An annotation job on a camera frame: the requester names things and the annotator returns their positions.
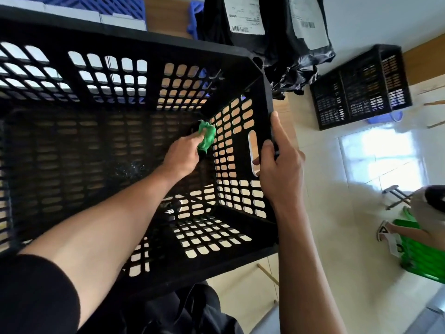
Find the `large black plastic crate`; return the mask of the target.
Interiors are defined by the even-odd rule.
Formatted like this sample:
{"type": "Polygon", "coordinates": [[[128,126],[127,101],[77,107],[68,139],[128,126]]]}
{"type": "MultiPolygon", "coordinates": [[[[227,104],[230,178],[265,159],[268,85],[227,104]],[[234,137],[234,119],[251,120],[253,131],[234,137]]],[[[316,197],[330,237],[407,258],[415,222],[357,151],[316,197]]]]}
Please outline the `large black plastic crate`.
{"type": "Polygon", "coordinates": [[[108,299],[156,298],[277,252],[252,145],[270,85],[243,48],[0,5],[0,258],[216,136],[163,199],[108,299]]]}

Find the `person's black trousers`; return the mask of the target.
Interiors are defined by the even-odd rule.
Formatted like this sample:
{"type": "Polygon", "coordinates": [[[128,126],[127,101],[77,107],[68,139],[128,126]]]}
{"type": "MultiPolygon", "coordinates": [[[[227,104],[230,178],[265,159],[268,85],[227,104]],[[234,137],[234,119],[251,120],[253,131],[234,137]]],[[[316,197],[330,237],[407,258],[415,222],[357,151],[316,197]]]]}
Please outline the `person's black trousers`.
{"type": "Polygon", "coordinates": [[[120,308],[101,306],[77,334],[244,334],[206,281],[120,308]]]}

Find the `person's left forearm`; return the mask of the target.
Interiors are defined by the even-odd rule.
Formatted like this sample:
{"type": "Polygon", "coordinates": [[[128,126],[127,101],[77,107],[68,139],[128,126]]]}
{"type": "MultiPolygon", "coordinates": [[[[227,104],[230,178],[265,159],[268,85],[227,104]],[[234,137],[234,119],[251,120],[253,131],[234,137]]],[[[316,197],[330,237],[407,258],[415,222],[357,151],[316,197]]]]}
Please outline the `person's left forearm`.
{"type": "Polygon", "coordinates": [[[48,259],[70,279],[80,301],[78,328],[103,302],[160,202],[183,177],[164,161],[145,179],[54,226],[20,252],[48,259]]]}

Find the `person's black shirt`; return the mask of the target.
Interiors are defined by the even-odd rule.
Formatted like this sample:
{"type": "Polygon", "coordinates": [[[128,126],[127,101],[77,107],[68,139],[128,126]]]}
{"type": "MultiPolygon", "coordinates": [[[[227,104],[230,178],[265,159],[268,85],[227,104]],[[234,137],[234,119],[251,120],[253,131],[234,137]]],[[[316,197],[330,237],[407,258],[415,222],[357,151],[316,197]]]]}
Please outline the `person's black shirt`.
{"type": "Polygon", "coordinates": [[[76,334],[80,299],[53,262],[17,255],[0,262],[0,334],[76,334]]]}

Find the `blue plastic grid pallet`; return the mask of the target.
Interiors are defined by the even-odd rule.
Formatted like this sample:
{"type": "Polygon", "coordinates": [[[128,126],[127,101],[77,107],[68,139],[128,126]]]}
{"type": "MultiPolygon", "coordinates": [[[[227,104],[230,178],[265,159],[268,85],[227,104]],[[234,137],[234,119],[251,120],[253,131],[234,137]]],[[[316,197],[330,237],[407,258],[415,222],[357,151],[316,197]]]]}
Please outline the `blue plastic grid pallet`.
{"type": "Polygon", "coordinates": [[[146,20],[143,0],[26,0],[45,5],[63,6],[80,10],[97,11],[104,15],[120,14],[137,20],[146,20]]]}

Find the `black parcel bag white label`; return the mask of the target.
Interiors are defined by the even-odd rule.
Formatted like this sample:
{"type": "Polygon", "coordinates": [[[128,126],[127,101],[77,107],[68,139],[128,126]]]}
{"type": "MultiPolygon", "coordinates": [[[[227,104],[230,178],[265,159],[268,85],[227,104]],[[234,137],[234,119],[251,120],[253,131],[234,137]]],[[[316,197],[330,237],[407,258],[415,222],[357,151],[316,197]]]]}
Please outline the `black parcel bag white label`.
{"type": "Polygon", "coordinates": [[[328,35],[324,0],[273,0],[270,38],[278,59],[265,73],[274,99],[304,94],[318,76],[318,66],[336,57],[328,35]]]}
{"type": "Polygon", "coordinates": [[[197,15],[197,35],[200,40],[245,48],[269,67],[279,60],[274,17],[271,0],[205,0],[197,15]]]}

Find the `white flat box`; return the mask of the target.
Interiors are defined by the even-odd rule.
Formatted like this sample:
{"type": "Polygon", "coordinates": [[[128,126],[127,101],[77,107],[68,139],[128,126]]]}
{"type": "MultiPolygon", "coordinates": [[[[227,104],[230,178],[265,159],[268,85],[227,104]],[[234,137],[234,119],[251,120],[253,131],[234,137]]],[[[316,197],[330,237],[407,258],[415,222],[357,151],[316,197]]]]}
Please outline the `white flat box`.
{"type": "Polygon", "coordinates": [[[90,22],[97,22],[97,23],[102,22],[101,15],[99,14],[99,12],[92,10],[82,10],[65,6],[55,6],[46,4],[45,11],[46,13],[57,16],[64,16],[64,17],[80,19],[90,22]]]}
{"type": "Polygon", "coordinates": [[[145,32],[147,31],[146,22],[144,20],[135,19],[131,16],[121,15],[121,14],[113,14],[113,15],[100,14],[100,18],[101,18],[101,23],[103,24],[135,29],[145,32]]]}

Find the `wide black slatted crate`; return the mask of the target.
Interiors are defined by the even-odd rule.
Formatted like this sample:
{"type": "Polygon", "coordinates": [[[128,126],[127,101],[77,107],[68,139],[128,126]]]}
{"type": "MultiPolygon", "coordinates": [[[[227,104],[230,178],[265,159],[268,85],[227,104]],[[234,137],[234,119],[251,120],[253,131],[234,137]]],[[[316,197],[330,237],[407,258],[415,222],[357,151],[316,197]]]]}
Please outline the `wide black slatted crate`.
{"type": "Polygon", "coordinates": [[[319,130],[390,111],[378,45],[318,77],[310,91],[319,130]]]}

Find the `person's right hand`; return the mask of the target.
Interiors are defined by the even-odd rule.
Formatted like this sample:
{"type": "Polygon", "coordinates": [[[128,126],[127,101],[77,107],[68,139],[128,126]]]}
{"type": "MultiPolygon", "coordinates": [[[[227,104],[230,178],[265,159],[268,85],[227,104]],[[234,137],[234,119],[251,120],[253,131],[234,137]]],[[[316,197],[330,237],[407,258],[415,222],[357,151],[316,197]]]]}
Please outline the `person's right hand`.
{"type": "Polygon", "coordinates": [[[260,172],[260,184],[264,196],[270,202],[276,219],[284,215],[295,216],[304,208],[304,161],[305,155],[293,147],[277,112],[270,115],[270,124],[275,139],[276,168],[260,172]]]}

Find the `narrow black slatted crate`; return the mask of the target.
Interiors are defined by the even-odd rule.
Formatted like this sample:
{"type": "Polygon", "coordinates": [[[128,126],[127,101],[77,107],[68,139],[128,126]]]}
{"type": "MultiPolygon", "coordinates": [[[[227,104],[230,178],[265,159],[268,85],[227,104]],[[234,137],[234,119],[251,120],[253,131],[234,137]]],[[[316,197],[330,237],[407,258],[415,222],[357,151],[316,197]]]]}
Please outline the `narrow black slatted crate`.
{"type": "Polygon", "coordinates": [[[401,47],[389,44],[376,44],[374,47],[381,58],[391,110],[401,110],[412,106],[413,101],[401,47]]]}

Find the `person's right forearm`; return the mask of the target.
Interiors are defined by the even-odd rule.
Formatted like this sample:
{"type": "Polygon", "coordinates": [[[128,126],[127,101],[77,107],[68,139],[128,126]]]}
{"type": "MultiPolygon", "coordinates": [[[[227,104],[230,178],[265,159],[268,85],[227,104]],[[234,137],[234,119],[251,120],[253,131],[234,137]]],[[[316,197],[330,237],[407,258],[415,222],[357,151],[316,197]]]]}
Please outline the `person's right forearm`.
{"type": "Polygon", "coordinates": [[[273,205],[279,233],[281,334],[348,334],[300,203],[273,205]]]}

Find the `green plastic basket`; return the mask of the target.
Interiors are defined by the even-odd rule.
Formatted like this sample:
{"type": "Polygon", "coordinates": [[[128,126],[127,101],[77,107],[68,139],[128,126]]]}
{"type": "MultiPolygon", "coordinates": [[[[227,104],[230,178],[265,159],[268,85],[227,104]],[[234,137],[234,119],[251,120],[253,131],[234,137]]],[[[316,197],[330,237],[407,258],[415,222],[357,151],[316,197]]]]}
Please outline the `green plastic basket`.
{"type": "Polygon", "coordinates": [[[404,270],[445,285],[445,252],[398,234],[392,237],[404,270]]]}

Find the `blue plastic basin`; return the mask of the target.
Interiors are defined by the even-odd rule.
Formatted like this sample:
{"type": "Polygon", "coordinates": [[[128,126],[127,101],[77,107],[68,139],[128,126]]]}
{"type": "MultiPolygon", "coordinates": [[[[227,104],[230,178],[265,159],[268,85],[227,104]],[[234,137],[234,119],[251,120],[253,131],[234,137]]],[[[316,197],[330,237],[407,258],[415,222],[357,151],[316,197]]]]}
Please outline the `blue plastic basin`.
{"type": "Polygon", "coordinates": [[[390,113],[385,113],[379,116],[370,117],[366,120],[368,124],[386,124],[386,123],[399,123],[402,121],[404,116],[403,111],[401,110],[395,110],[390,113]]]}

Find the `wooden furniture panel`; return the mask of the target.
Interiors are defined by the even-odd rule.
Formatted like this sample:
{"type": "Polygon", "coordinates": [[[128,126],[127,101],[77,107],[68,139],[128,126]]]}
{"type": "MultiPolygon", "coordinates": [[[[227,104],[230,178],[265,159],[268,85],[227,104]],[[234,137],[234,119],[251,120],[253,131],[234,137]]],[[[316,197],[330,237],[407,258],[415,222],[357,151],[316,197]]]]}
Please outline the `wooden furniture panel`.
{"type": "Polygon", "coordinates": [[[445,33],[403,53],[409,85],[445,75],[445,33]]]}

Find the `green cleaning cloth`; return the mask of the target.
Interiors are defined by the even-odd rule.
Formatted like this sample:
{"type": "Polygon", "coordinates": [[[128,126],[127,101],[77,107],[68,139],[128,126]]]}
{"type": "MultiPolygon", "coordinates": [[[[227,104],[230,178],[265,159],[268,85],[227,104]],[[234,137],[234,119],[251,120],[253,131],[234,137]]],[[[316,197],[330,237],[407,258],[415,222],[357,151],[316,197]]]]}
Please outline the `green cleaning cloth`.
{"type": "Polygon", "coordinates": [[[205,133],[203,134],[203,140],[198,144],[197,150],[207,153],[208,149],[214,143],[216,128],[209,122],[200,120],[198,131],[201,134],[203,130],[205,130],[205,133]]]}

